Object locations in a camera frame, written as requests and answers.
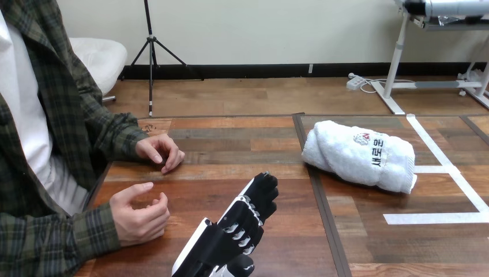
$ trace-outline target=hand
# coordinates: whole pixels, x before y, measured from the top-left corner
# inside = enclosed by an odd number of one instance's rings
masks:
[[[167,134],[148,137],[138,141],[136,144],[136,153],[142,159],[150,159],[153,162],[160,164],[163,161],[163,154],[167,161],[161,169],[161,173],[165,174],[179,165],[185,158],[185,153],[178,149],[173,139]]]
[[[154,199],[152,205],[144,209],[134,210],[130,205],[132,199],[152,188],[153,183],[137,184],[110,198],[112,217],[122,247],[143,244],[165,233],[170,212],[164,193],[160,193],[160,199]]]

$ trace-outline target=white towel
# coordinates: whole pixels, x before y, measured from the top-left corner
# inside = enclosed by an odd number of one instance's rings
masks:
[[[318,122],[307,136],[304,161],[343,180],[411,193],[417,176],[414,150],[398,137],[373,130]]]

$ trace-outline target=black baseboard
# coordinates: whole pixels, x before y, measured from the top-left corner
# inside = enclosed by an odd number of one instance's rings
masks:
[[[465,73],[468,62],[403,62],[399,64],[398,76],[457,76]],[[205,79],[214,78],[290,78],[290,77],[347,77],[350,72],[360,76],[386,76],[390,63],[319,63],[309,73],[309,64],[293,65],[192,65],[189,66]],[[483,70],[485,63],[474,68]],[[125,66],[120,78],[148,80],[149,65]],[[199,79],[195,73],[182,65],[160,65],[153,71],[155,80]]]

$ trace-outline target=robotic hand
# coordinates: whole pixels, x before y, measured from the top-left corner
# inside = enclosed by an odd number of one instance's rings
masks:
[[[172,277],[248,277],[249,258],[260,242],[263,225],[277,209],[277,178],[260,173],[234,199],[217,223],[208,218],[178,256]]]

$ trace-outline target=cable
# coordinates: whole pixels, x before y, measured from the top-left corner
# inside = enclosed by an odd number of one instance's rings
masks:
[[[363,89],[363,86],[364,85],[370,85],[372,82],[379,82],[381,84],[385,84],[387,79],[367,79],[367,78],[363,78],[362,76],[358,76],[358,75],[355,75],[354,73],[350,73],[348,75],[348,78],[350,79],[353,79],[355,77],[360,77],[362,79],[364,79],[366,82],[365,84],[361,85],[360,86],[360,89],[363,91],[363,92],[366,92],[366,93],[376,93],[376,91],[366,91],[365,89]],[[394,80],[394,82],[409,82],[409,83],[415,83],[415,81],[412,81],[412,80]]]
[[[376,91],[366,91],[365,89],[363,89],[363,86],[364,85],[370,85],[371,82],[379,82],[381,84],[385,84],[387,81],[387,79],[375,79],[375,80],[372,80],[372,79],[366,79],[364,78],[365,81],[367,81],[365,84],[363,84],[360,89],[363,91],[363,92],[367,92],[367,93],[376,93]],[[394,82],[409,82],[409,83],[415,83],[414,81],[411,81],[411,80],[394,80]]]

